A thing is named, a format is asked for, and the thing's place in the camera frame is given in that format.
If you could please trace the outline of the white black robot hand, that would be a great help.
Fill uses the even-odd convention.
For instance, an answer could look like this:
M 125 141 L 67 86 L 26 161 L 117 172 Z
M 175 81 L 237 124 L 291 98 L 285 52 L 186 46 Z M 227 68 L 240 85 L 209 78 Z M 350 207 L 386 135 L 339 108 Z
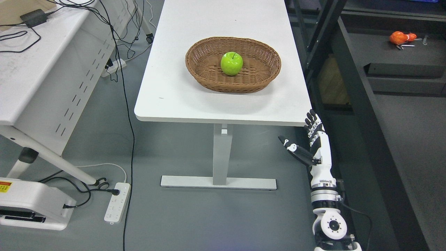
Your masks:
M 278 139 L 291 156 L 308 168 L 311 175 L 311 189 L 335 190 L 337 185 L 331 173 L 332 156 L 328 134 L 322 120 L 313 109 L 310 109 L 306 116 L 304 129 L 308 137 L 309 150 L 282 135 L 278 136 Z

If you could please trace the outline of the white robot base unit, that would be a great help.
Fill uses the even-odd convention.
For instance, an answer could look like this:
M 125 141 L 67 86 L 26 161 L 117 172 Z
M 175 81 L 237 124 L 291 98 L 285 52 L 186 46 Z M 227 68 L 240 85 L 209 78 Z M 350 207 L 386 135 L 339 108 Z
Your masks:
M 0 179 L 1 224 L 13 227 L 64 230 L 76 200 L 46 184 Z

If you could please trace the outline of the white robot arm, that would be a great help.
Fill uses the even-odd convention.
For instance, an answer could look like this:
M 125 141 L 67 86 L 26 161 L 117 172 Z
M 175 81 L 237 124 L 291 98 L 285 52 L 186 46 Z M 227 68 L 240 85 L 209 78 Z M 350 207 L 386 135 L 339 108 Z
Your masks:
M 361 251 L 355 236 L 341 215 L 341 196 L 333 187 L 311 189 L 311 205 L 316 215 L 313 223 L 315 251 Z

